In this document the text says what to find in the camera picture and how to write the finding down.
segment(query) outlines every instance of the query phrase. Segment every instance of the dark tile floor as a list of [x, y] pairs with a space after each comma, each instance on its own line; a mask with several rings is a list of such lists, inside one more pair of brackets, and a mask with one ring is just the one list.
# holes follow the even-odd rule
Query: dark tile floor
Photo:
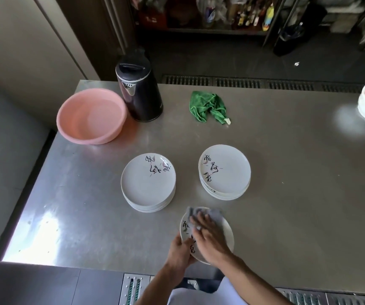
[[[281, 58], [263, 38], [150, 33], [142, 40], [158, 81], [163, 74], [365, 83], [360, 36], [320, 31]], [[0, 239], [0, 260], [48, 153], [51, 134]], [[0, 263], [0, 304], [118, 304], [122, 272]]]

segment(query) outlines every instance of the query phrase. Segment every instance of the person's right hand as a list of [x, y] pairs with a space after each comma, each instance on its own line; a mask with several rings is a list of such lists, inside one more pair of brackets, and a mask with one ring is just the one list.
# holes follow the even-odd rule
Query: person's right hand
[[[220, 263], [233, 255], [226, 244], [223, 231], [207, 214], [204, 217], [201, 212], [198, 212], [197, 219], [198, 222], [192, 216], [190, 217], [191, 223], [195, 225], [192, 231], [198, 249], [206, 261], [219, 268]], [[202, 226], [201, 230], [196, 228], [198, 225]]]

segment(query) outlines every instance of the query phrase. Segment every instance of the green cloth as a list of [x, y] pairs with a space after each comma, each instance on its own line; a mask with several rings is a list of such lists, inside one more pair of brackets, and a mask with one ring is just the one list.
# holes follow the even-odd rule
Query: green cloth
[[209, 111], [219, 122], [225, 124], [226, 108], [223, 100], [214, 93], [194, 91], [191, 94], [189, 110], [200, 122], [206, 122]]

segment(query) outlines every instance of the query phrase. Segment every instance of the pink basin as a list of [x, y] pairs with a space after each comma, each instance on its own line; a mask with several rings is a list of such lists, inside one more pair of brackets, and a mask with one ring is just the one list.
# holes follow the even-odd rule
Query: pink basin
[[57, 115], [61, 135], [78, 144], [107, 143], [120, 133], [126, 120], [123, 99], [107, 89], [87, 89], [68, 98]]

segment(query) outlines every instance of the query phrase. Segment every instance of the forearm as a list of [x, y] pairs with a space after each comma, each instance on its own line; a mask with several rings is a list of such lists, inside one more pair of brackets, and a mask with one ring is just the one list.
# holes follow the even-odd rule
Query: forearm
[[166, 305], [174, 289], [172, 272], [164, 266], [149, 283], [136, 305]]
[[229, 278], [237, 293], [251, 305], [290, 305], [280, 292], [274, 289], [256, 273], [251, 271], [242, 259], [232, 255], [219, 266]]

